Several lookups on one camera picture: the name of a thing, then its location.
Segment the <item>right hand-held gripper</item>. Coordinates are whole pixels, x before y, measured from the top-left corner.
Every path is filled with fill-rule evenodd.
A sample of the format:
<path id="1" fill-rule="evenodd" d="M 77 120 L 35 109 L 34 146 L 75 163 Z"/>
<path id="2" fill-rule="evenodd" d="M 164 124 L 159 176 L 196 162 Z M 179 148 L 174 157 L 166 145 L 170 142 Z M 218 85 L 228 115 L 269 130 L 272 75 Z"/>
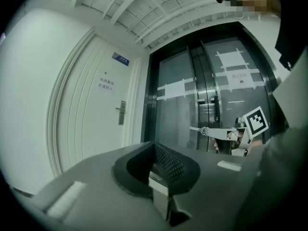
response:
<path id="1" fill-rule="evenodd" d="M 246 156 L 248 153 L 247 149 L 253 139 L 269 128 L 266 117 L 260 106 L 242 117 L 245 121 L 245 127 L 243 128 L 209 128 L 207 130 L 208 137 L 220 140 L 226 140 L 229 132 L 238 132 L 240 141 L 237 148 L 231 150 L 231 155 L 233 156 Z"/>

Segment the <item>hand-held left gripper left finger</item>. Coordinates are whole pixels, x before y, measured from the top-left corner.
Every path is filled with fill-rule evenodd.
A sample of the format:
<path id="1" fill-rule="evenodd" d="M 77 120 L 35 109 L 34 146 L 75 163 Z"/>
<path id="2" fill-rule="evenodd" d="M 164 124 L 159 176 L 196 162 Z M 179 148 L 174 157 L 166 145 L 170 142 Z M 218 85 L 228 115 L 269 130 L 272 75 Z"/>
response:
<path id="1" fill-rule="evenodd" d="M 140 143 L 89 157 L 51 181 L 33 199 L 52 231 L 164 231 L 147 180 L 154 145 Z"/>

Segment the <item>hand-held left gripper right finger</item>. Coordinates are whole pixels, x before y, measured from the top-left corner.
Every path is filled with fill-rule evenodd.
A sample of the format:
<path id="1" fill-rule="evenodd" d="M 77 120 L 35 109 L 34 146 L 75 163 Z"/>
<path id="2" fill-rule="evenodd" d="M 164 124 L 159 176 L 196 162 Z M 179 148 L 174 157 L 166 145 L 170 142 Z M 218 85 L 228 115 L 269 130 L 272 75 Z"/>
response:
<path id="1" fill-rule="evenodd" d="M 239 157 L 153 143 L 151 156 L 168 187 L 168 196 L 153 193 L 154 203 L 167 205 L 167 215 L 155 216 L 152 230 L 231 229 L 257 174 L 259 154 Z"/>

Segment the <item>white door with handle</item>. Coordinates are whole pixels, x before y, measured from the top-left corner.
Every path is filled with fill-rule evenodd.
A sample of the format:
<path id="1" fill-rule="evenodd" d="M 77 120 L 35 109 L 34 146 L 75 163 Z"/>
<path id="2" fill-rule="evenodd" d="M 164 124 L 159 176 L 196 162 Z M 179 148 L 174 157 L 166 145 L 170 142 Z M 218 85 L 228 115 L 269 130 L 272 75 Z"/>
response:
<path id="1" fill-rule="evenodd" d="M 113 59 L 114 52 L 128 59 L 129 65 Z M 79 53 L 66 77 L 57 113 L 56 142 L 62 171 L 123 146 L 124 124 L 118 124 L 116 107 L 121 101 L 128 103 L 135 60 L 98 35 Z M 95 79 L 103 76 L 117 82 L 115 94 L 94 90 Z"/>

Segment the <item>person's right forearm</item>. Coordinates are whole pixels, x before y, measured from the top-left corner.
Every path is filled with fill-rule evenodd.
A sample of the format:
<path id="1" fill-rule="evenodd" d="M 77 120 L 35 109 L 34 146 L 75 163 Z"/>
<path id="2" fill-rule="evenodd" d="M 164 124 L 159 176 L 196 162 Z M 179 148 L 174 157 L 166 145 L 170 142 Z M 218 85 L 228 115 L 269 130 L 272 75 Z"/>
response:
<path id="1" fill-rule="evenodd" d="M 250 143 L 250 145 L 249 145 L 249 147 L 248 147 L 248 149 L 247 149 L 247 151 L 248 151 L 247 154 L 250 154 L 251 151 L 252 151 L 254 148 L 259 147 L 259 146 L 262 146 L 262 144 L 263 144 L 262 140 L 253 140 L 253 141 Z"/>

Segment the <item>glass door leaf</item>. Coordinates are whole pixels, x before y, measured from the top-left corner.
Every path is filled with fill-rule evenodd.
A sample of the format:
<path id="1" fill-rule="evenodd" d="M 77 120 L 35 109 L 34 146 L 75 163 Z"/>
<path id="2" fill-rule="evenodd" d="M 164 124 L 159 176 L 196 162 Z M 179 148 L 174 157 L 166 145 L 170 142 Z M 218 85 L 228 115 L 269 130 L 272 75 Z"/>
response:
<path id="1" fill-rule="evenodd" d="M 212 75 L 214 73 L 224 72 L 221 68 L 221 61 L 215 55 L 219 53 L 228 53 L 238 50 L 243 51 L 242 56 L 249 69 L 258 69 L 260 73 L 251 74 L 254 82 L 257 83 L 255 89 L 238 89 L 230 92 L 229 90 L 219 90 L 219 85 L 227 85 L 227 77 L 213 77 L 215 81 L 217 96 L 219 99 L 220 126 L 223 128 L 232 127 L 238 117 L 261 107 L 268 123 L 268 130 L 257 136 L 257 139 L 267 141 L 273 134 L 273 120 L 276 116 L 275 106 L 272 103 L 270 93 L 272 88 L 269 84 L 268 75 L 265 72 L 258 57 L 254 56 L 247 45 L 237 37 L 215 40 L 209 43 L 203 43 L 205 54 L 208 58 Z M 227 71 L 246 69 L 245 66 L 235 66 L 227 68 Z"/>
<path id="2" fill-rule="evenodd" d="M 185 90 L 194 89 L 195 94 L 156 100 L 155 141 L 170 148 L 197 148 L 198 133 L 190 129 L 198 123 L 195 75 L 188 50 L 159 63 L 158 87 L 189 78 L 194 78 L 194 83 L 186 83 Z M 164 90 L 157 91 L 158 97 L 164 94 Z"/>

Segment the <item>dark glass double door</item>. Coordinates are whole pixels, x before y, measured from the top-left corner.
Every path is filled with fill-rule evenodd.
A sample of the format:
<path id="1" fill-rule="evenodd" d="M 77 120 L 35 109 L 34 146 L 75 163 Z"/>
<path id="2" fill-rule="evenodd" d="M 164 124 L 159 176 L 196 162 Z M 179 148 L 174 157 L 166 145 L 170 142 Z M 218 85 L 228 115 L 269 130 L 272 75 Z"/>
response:
<path id="1" fill-rule="evenodd" d="M 247 45 L 250 52 L 259 58 L 266 74 L 268 75 L 269 85 L 272 88 L 270 97 L 272 98 L 272 103 L 275 106 L 274 110 L 276 112 L 276 116 L 273 120 L 273 134 L 271 136 L 282 132 L 287 128 L 285 117 L 273 97 L 273 91 L 281 82 L 276 66 L 257 38 L 242 23 L 229 22 L 210 26 L 186 36 L 182 36 L 150 55 L 144 98 L 141 141 L 155 141 L 159 63 L 183 50 L 188 50 L 190 54 L 193 66 L 192 69 L 195 75 L 196 106 L 198 115 L 198 123 L 196 127 L 223 128 L 220 126 L 220 123 L 215 121 L 214 105 L 210 101 L 211 97 L 217 95 L 217 91 L 212 76 L 212 70 L 203 48 L 203 43 L 232 37 L 239 38 Z M 196 150 L 210 153 L 217 152 L 214 147 L 214 141 L 207 136 L 201 135 L 199 132 L 197 135 Z"/>

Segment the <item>dark metal door lock plate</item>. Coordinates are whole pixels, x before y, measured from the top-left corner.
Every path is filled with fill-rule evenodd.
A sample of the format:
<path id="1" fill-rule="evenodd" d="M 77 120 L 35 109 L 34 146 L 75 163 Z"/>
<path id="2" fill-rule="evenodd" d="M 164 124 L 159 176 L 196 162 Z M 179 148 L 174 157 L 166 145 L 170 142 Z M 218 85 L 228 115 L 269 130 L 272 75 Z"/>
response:
<path id="1" fill-rule="evenodd" d="M 120 108 L 126 108 L 126 102 L 125 101 L 121 101 Z M 120 112 L 119 111 L 119 119 L 118 119 L 118 124 L 119 125 L 123 125 L 124 124 L 125 112 Z"/>

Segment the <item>paper sign red characters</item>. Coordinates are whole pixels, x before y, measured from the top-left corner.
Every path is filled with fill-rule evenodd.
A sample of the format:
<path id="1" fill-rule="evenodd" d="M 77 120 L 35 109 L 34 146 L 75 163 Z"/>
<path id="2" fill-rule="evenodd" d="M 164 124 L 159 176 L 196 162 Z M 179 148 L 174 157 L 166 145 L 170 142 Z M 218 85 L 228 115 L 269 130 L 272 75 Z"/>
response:
<path id="1" fill-rule="evenodd" d="M 110 77 L 98 77 L 95 79 L 94 90 L 102 91 L 110 94 L 115 94 L 117 92 L 117 82 Z"/>

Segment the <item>blue and white sign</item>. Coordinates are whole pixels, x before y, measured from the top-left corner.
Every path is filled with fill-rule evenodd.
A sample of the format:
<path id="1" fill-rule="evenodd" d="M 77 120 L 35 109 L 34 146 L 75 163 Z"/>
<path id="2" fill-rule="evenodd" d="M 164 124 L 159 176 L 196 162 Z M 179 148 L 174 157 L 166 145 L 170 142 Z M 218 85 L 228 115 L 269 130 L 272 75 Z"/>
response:
<path id="1" fill-rule="evenodd" d="M 118 53 L 114 52 L 112 55 L 112 58 L 117 60 L 118 62 L 128 66 L 129 65 L 129 60 L 126 59 L 125 57 L 119 55 Z"/>

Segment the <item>person's right hand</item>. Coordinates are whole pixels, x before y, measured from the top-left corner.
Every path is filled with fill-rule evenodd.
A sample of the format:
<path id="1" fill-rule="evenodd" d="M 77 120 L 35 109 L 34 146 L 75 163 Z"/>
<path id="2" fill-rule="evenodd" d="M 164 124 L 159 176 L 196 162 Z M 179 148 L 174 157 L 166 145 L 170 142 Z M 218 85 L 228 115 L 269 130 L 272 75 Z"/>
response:
<path id="1" fill-rule="evenodd" d="M 238 132 L 232 131 L 227 134 L 226 140 L 216 138 L 213 138 L 213 140 L 215 141 L 214 147 L 218 154 L 231 154 L 232 147 L 239 143 L 240 138 Z"/>

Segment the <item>white taped notice with icon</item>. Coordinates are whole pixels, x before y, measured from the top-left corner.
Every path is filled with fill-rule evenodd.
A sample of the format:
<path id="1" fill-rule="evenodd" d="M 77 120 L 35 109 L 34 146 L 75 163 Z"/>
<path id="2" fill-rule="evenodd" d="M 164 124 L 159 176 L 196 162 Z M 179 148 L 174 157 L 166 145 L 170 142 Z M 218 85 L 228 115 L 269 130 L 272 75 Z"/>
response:
<path id="1" fill-rule="evenodd" d="M 228 84 L 227 85 L 219 85 L 219 90 L 229 90 L 232 92 L 233 90 L 238 89 L 255 89 L 257 87 L 257 83 L 253 81 L 251 74 L 260 73 L 258 69 L 241 69 L 241 70 L 232 70 L 232 71 L 224 71 L 220 73 L 214 73 L 213 77 L 227 77 Z"/>

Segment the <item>white taped paper sheet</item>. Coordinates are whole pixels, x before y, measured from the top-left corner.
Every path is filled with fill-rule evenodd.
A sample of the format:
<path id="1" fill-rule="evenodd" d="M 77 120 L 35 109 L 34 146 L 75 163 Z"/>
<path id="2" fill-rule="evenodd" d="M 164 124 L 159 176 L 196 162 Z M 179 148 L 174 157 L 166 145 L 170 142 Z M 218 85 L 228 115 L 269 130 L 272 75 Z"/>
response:
<path id="1" fill-rule="evenodd" d="M 238 50 L 236 48 L 236 51 L 231 51 L 228 53 L 219 53 L 215 55 L 218 57 L 221 61 L 221 68 L 223 68 L 225 71 L 229 67 L 235 67 L 235 66 L 245 66 L 246 69 L 248 69 L 249 63 L 245 61 L 245 59 L 242 56 L 243 51 Z"/>
<path id="2" fill-rule="evenodd" d="M 182 79 L 171 84 L 165 84 L 164 86 L 158 87 L 157 90 L 164 90 L 165 94 L 158 97 L 157 100 L 164 100 L 176 97 L 186 97 L 187 95 L 195 94 L 195 90 L 185 90 L 186 83 L 194 83 L 194 78 Z"/>

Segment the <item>white ceiling pipes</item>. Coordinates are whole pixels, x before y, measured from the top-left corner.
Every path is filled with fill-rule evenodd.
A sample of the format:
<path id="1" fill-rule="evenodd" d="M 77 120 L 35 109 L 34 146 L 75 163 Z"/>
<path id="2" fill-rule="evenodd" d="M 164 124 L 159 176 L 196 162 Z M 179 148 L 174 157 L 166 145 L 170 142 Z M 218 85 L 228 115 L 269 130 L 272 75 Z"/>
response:
<path id="1" fill-rule="evenodd" d="M 224 12 L 237 12 L 240 11 L 237 7 L 231 6 L 206 6 L 199 7 L 189 12 L 182 13 L 181 15 L 173 13 L 172 15 L 164 18 L 163 20 L 156 23 L 143 35 L 141 35 L 136 41 L 136 44 L 141 44 L 144 48 L 157 40 L 162 35 L 176 29 L 183 24 L 189 23 L 190 21 L 200 19 L 202 17 L 214 15 L 217 13 Z"/>

